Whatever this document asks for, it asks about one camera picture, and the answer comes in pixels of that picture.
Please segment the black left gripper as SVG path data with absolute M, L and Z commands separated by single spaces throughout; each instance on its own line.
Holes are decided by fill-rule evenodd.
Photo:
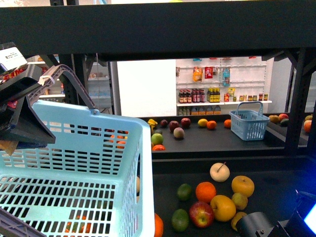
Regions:
M 44 148 L 55 143 L 55 136 L 39 119 L 29 96 L 40 84 L 41 69 L 28 65 L 15 43 L 0 45 L 0 75 L 17 69 L 20 74 L 0 84 L 0 143 L 15 149 Z

